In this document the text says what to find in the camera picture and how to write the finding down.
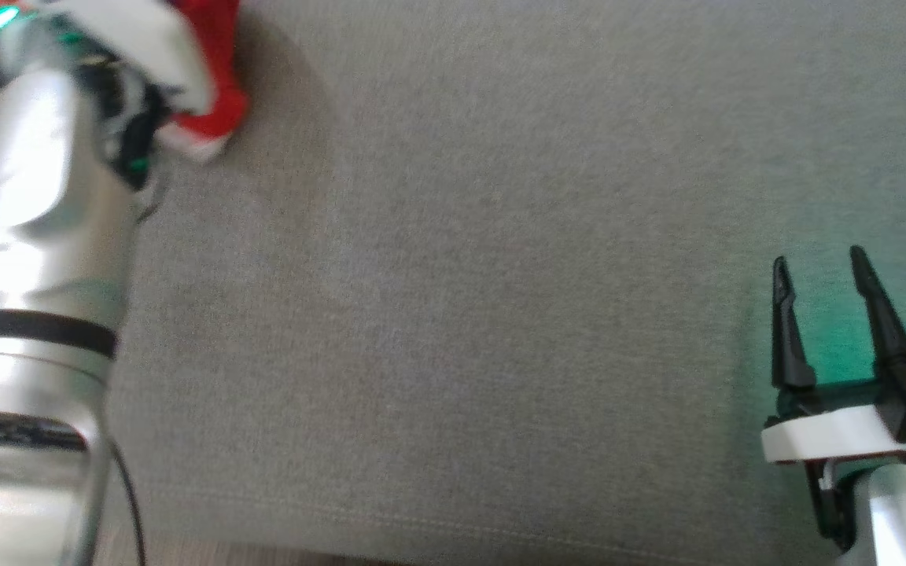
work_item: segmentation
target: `gray fabric surface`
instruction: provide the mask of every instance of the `gray fabric surface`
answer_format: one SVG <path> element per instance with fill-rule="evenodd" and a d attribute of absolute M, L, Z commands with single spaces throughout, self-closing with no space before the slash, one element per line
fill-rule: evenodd
<path fill-rule="evenodd" d="M 766 465 L 770 262 L 906 320 L 906 1 L 245 2 L 254 97 L 144 229 L 111 415 L 150 527 L 422 563 L 833 555 Z"/>

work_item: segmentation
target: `black cable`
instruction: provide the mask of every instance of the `black cable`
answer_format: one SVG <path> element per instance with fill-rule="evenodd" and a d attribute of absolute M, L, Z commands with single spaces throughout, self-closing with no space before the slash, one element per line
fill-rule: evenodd
<path fill-rule="evenodd" d="M 111 451 L 114 452 L 114 462 L 118 465 L 118 472 L 121 473 L 121 481 L 125 484 L 125 494 L 128 495 L 128 508 L 132 512 L 132 527 L 135 531 L 135 550 L 138 552 L 139 566 L 145 564 L 145 533 L 142 530 L 142 513 L 139 511 L 138 498 L 135 495 L 135 487 L 132 486 L 132 476 L 128 473 L 128 465 L 125 462 L 125 455 L 122 454 L 121 448 L 114 439 L 111 439 Z"/>

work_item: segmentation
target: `red fabric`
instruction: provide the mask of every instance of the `red fabric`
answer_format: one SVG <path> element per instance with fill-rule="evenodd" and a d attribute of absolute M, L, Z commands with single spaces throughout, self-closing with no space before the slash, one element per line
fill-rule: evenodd
<path fill-rule="evenodd" d="M 208 70 L 215 79 L 212 114 L 177 115 L 176 123 L 205 137 L 222 137 L 237 129 L 247 112 L 247 94 L 233 71 L 234 36 L 240 0 L 177 0 L 176 6 L 194 27 Z"/>

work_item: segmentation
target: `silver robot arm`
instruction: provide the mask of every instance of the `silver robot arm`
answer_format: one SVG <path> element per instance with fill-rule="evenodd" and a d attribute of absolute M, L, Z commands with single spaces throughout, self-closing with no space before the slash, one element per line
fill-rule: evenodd
<path fill-rule="evenodd" d="M 186 22 L 161 3 L 5 10 L 0 565 L 83 565 L 114 456 L 105 393 L 152 133 L 169 110 L 204 112 L 212 84 Z"/>
<path fill-rule="evenodd" d="M 805 467 L 817 529 L 842 552 L 837 566 L 906 566 L 906 330 L 858 246 L 852 269 L 869 311 L 874 376 L 819 384 L 803 351 L 787 264 L 775 261 L 779 394 L 761 440 L 769 462 Z"/>

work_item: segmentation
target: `white plastic part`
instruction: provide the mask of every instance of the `white plastic part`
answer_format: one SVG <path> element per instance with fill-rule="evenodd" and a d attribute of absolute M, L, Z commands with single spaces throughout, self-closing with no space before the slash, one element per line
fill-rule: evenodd
<path fill-rule="evenodd" d="M 873 405 L 838 409 L 799 417 L 761 433 L 764 457 L 769 462 L 828 458 L 861 458 L 906 452 L 906 443 L 894 440 Z"/>
<path fill-rule="evenodd" d="M 54 0 L 36 3 L 139 69 L 163 92 L 170 108 L 204 115 L 215 104 L 215 84 L 190 23 L 159 0 Z"/>

